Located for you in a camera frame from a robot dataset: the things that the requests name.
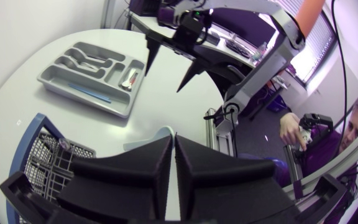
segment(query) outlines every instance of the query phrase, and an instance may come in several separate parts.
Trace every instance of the black plastic part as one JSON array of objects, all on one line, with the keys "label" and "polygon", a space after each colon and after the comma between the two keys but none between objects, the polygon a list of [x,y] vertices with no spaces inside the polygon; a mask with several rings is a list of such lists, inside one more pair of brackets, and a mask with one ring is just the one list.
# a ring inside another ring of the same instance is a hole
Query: black plastic part
[{"label": "black plastic part", "polygon": [[196,74],[200,74],[210,66],[211,64],[208,60],[205,60],[202,57],[196,58],[187,70],[185,77],[183,77],[177,92],[179,92]]},{"label": "black plastic part", "polygon": [[236,159],[181,136],[175,150],[182,220],[248,223],[288,208],[291,217],[299,214],[272,179],[272,161]]},{"label": "black plastic part", "polygon": [[163,42],[163,35],[149,30],[146,34],[147,48],[149,49],[149,56],[147,58],[145,76],[148,74],[150,67],[153,64],[155,56],[157,56],[158,50],[160,49],[161,43]]},{"label": "black plastic part", "polygon": [[188,50],[192,50],[202,31],[203,24],[187,14],[177,28],[172,40],[188,47]]},{"label": "black plastic part", "polygon": [[0,189],[16,212],[30,223],[94,223],[61,209],[33,192],[29,180],[21,171],[5,180]]},{"label": "black plastic part", "polygon": [[324,116],[321,114],[308,113],[303,115],[301,118],[299,125],[303,129],[312,129],[317,125],[324,125],[327,128],[322,130],[319,135],[316,135],[313,138],[313,141],[308,144],[308,151],[311,151],[321,140],[328,137],[334,131],[334,123],[333,120],[329,116]]},{"label": "black plastic part", "polygon": [[168,136],[118,156],[74,160],[59,204],[97,222],[163,220],[172,144]]}]

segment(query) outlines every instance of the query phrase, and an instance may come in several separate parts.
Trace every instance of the window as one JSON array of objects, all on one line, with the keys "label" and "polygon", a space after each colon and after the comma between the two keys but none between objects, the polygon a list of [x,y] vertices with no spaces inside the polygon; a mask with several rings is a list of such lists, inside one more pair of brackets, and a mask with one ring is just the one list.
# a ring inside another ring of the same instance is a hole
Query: window
[{"label": "window", "polygon": [[[303,0],[274,1],[294,17],[303,3]],[[306,39],[305,48],[291,61],[296,70],[296,74],[292,75],[306,86],[325,56],[336,44],[336,41],[334,30],[326,15],[322,12]]]}]

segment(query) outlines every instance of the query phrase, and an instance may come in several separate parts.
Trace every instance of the wire basket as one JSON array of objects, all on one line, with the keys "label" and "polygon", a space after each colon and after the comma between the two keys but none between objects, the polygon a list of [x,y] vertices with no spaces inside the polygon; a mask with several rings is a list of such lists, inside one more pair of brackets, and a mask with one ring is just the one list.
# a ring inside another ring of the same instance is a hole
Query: wire basket
[{"label": "wire basket", "polygon": [[[70,147],[65,149],[59,139],[64,137],[56,127],[45,115],[37,114],[17,147],[9,174],[11,176],[16,171],[23,171],[33,191],[55,205],[58,205],[57,195],[74,176],[72,160],[96,156],[94,150],[72,141],[68,141]],[[26,223],[11,209],[7,207],[9,223]]]}]

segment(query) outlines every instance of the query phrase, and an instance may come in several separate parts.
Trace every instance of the white table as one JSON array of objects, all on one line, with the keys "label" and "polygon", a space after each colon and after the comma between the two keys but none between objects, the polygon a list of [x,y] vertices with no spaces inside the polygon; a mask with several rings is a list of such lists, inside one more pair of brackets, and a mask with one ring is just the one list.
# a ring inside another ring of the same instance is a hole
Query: white table
[{"label": "white table", "polygon": [[[129,18],[128,18],[129,22],[132,23],[134,26],[136,26],[143,33],[146,33],[148,30],[154,30],[154,31],[158,32],[159,34],[162,34],[166,37],[173,37],[173,35],[175,33],[175,30],[173,30],[173,29],[169,29],[168,27],[159,26],[156,17],[138,16],[137,14],[135,14],[131,11],[129,11],[128,16],[129,16]],[[202,46],[207,49],[213,49],[213,50],[216,50],[217,52],[221,52],[227,56],[230,56],[230,57],[248,65],[251,68],[255,68],[254,63],[252,62],[252,60],[250,58],[245,58],[245,57],[233,52],[229,48],[227,48],[224,44],[224,39],[221,39],[221,41],[219,41],[219,44],[217,46],[210,44],[207,41],[204,42],[202,44]]]},{"label": "white table", "polygon": [[[221,95],[206,73],[195,76],[176,93],[191,61],[165,47],[160,49],[143,80],[128,119],[47,91],[36,80],[37,75],[79,41],[144,62],[149,52],[144,34],[89,30],[58,39],[31,56],[0,89],[0,184],[8,178],[16,147],[38,112],[47,115],[66,138],[96,150],[97,157],[120,154],[124,152],[124,143],[150,138],[166,125],[181,136],[206,144],[203,116],[209,108],[221,106]],[[176,164],[172,161],[166,219],[179,220]],[[6,199],[1,191],[0,222],[7,222]]]}]

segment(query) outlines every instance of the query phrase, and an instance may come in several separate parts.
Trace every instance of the person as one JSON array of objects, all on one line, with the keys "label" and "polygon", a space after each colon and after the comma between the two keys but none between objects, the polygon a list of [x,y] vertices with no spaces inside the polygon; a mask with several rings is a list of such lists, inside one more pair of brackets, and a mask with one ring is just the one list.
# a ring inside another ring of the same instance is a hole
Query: person
[{"label": "person", "polygon": [[[314,171],[322,168],[324,165],[329,163],[332,158],[346,150],[346,148],[349,147],[358,137],[358,100],[354,103],[352,114],[345,128],[342,139],[341,135],[334,131],[329,136],[320,140],[320,142],[318,142],[312,149],[308,149],[300,133],[299,121],[299,117],[297,117],[294,113],[284,115],[280,119],[280,138],[285,144],[294,145],[299,143],[305,151],[305,160],[300,165],[303,176],[306,177]],[[311,138],[313,139],[313,137],[319,134],[322,130],[323,128],[321,126],[312,129]],[[355,172],[357,172],[357,169],[356,167],[353,167],[345,173]],[[353,190],[355,182],[356,176],[350,176],[348,183]],[[351,197],[344,196],[344,198],[342,198],[342,200],[338,203],[337,207],[330,213],[327,219],[325,219],[324,223],[339,223],[347,206],[350,205],[351,202]]]}]

